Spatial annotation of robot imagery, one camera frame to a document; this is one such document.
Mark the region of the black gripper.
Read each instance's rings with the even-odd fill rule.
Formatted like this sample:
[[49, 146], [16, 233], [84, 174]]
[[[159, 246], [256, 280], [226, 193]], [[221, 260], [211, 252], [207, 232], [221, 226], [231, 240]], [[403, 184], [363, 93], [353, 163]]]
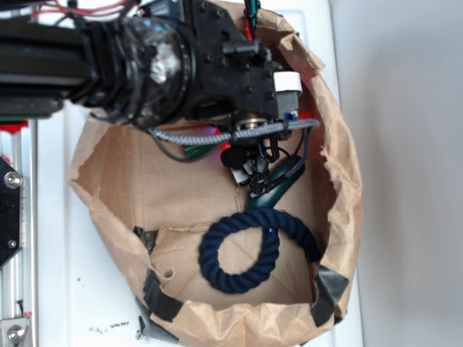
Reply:
[[248, 185], [255, 196], [265, 194], [269, 166], [279, 159], [277, 141], [287, 140], [302, 126], [290, 117], [299, 108], [300, 76], [291, 73], [295, 85], [279, 87], [284, 72], [270, 50], [259, 39], [246, 39], [223, 6], [212, 1], [182, 1], [181, 6], [187, 63], [180, 116], [221, 130], [181, 143], [247, 144], [230, 145], [221, 153], [221, 162], [239, 186]]

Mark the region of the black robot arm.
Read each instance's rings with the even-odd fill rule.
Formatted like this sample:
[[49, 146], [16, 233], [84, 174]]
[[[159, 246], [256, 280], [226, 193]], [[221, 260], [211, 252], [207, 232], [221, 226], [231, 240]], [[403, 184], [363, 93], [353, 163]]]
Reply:
[[149, 133], [159, 146], [216, 149], [241, 171], [253, 196], [293, 181], [303, 159], [272, 176], [279, 143], [302, 125], [298, 75], [283, 72], [271, 52], [245, 36], [211, 1], [152, 1], [112, 20], [90, 21], [75, 1], [39, 2], [70, 18], [71, 28], [42, 25], [33, 15], [1, 21], [1, 122], [50, 116], [65, 101], [102, 110], [110, 124]]

